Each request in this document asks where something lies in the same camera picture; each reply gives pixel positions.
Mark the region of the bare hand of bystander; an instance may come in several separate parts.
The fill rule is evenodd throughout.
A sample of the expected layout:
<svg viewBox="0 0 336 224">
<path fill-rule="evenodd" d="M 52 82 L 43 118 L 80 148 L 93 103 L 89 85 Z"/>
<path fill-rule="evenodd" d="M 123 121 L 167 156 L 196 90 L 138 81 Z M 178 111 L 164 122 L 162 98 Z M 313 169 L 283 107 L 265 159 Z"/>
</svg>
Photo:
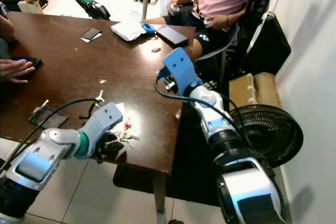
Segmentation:
<svg viewBox="0 0 336 224">
<path fill-rule="evenodd" d="M 19 79 L 35 70 L 33 63 L 26 59 L 0 59 L 0 82 L 28 83 L 28 80 Z"/>
</svg>

